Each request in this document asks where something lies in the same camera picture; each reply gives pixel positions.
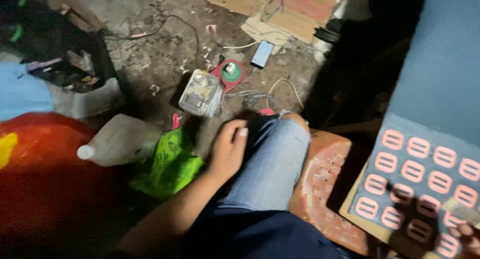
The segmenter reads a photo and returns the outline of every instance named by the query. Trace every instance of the smartphone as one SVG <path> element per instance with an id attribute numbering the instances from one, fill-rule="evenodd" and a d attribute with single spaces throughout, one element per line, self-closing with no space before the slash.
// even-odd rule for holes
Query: smartphone
<path id="1" fill-rule="evenodd" d="M 257 51 L 253 55 L 250 64 L 259 69 L 263 69 L 265 64 L 267 64 L 267 60 L 270 57 L 274 46 L 275 45 L 271 44 L 270 42 L 262 40 L 260 45 L 257 47 Z"/>

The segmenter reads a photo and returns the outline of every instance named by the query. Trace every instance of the hand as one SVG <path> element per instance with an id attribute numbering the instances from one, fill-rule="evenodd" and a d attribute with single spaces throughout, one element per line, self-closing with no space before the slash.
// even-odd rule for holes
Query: hand
<path id="1" fill-rule="evenodd" d="M 221 181 L 226 182 L 242 165 L 243 152 L 247 145 L 246 125 L 246 120 L 232 120 L 223 126 L 216 139 L 212 163 L 207 172 Z"/>
<path id="2" fill-rule="evenodd" d="M 470 224 L 459 224 L 457 227 L 448 227 L 448 232 L 458 238 L 462 244 L 459 258 L 480 258 L 480 231 Z"/>

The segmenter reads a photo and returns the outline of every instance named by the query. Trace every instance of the ripped jeans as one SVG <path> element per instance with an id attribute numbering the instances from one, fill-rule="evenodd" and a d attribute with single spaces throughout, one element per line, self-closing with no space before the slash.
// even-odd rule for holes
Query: ripped jeans
<path id="1" fill-rule="evenodd" d="M 310 143 L 310 134 L 281 115 L 262 116 L 249 126 L 243 164 L 219 208 L 287 210 Z"/>

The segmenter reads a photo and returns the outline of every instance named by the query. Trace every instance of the clear plastic container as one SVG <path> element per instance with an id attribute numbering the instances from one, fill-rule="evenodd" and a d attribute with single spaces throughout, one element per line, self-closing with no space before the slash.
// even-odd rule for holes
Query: clear plastic container
<path id="1" fill-rule="evenodd" d="M 223 85 L 218 77 L 195 70 L 178 105 L 192 114 L 211 118 L 220 104 L 222 93 Z"/>
<path id="2" fill-rule="evenodd" d="M 124 114 L 117 114 L 77 150 L 80 159 L 100 166 L 137 162 L 146 159 L 155 148 L 162 131 L 157 127 Z"/>

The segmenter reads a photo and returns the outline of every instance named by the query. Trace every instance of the yellow patch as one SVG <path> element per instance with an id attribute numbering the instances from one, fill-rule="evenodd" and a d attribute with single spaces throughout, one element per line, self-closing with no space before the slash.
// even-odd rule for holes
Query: yellow patch
<path id="1" fill-rule="evenodd" d="M 18 144 L 18 136 L 16 133 L 0 138 L 0 169 L 8 165 L 8 160 L 15 146 Z"/>

